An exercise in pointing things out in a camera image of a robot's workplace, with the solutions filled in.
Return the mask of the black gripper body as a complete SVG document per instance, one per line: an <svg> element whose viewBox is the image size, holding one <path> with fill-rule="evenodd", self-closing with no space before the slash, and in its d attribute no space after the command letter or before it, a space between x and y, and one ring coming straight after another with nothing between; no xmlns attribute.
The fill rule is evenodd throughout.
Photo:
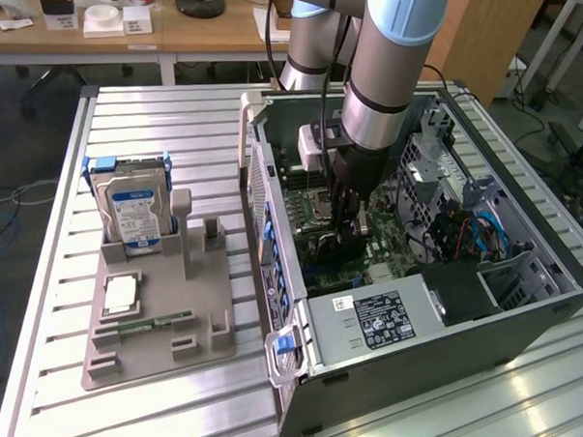
<svg viewBox="0 0 583 437"><path fill-rule="evenodd" d="M362 146L342 146L333 162L333 188L337 197L352 191L367 201L384 176L390 149L371 151Z"/></svg>

